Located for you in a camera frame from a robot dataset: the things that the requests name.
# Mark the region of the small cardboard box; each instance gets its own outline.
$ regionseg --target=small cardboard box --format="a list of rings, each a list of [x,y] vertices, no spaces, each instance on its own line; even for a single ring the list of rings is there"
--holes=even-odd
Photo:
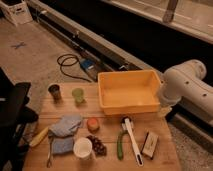
[[[7,5],[0,0],[0,7],[6,19],[8,19],[15,26],[19,24],[24,24],[32,21],[32,16],[27,7],[26,2],[22,1],[21,3],[15,5]]]

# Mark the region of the banana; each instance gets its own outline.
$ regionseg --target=banana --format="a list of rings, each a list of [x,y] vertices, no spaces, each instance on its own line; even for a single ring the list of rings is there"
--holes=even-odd
[[[49,127],[44,128],[40,133],[38,133],[30,142],[29,146],[30,147],[35,147],[37,146],[43,139],[44,137],[47,135],[49,130]]]

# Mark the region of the floor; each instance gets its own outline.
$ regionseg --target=floor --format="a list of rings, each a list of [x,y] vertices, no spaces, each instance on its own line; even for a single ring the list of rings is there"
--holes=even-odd
[[[14,45],[20,45],[21,42],[23,46],[16,49]],[[42,98],[49,84],[79,81],[61,74],[56,60],[65,53],[75,52],[36,22],[15,27],[7,20],[0,19],[0,66],[14,83],[32,83],[29,106],[37,113],[40,112]],[[72,75],[86,77],[78,65],[66,71]],[[169,123],[169,128],[182,170],[213,170],[212,139],[208,139],[210,143],[207,143],[177,117]]]

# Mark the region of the small cup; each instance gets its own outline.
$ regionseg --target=small cup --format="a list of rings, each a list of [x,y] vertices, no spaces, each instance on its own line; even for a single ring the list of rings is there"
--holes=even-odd
[[[73,152],[76,157],[85,161],[91,158],[92,143],[88,138],[79,138],[73,147]]]
[[[60,92],[60,87],[58,84],[53,84],[48,88],[48,91],[52,95],[54,100],[60,100],[61,99],[61,92]]]
[[[76,88],[72,91],[72,96],[75,99],[75,102],[77,104],[83,103],[84,102],[84,90],[81,88]]]

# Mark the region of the cloth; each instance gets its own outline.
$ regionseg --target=cloth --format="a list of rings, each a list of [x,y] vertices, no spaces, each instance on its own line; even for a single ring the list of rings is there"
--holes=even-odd
[[[83,118],[81,115],[65,115],[59,122],[49,127],[48,137],[53,138],[51,145],[51,153],[64,154],[73,150],[73,135],[82,125]]]
[[[76,133],[82,124],[81,115],[66,115],[61,120],[49,127],[49,130],[57,137],[71,136]]]
[[[54,138],[52,142],[52,154],[64,154],[73,150],[74,139],[73,137],[67,138]]]

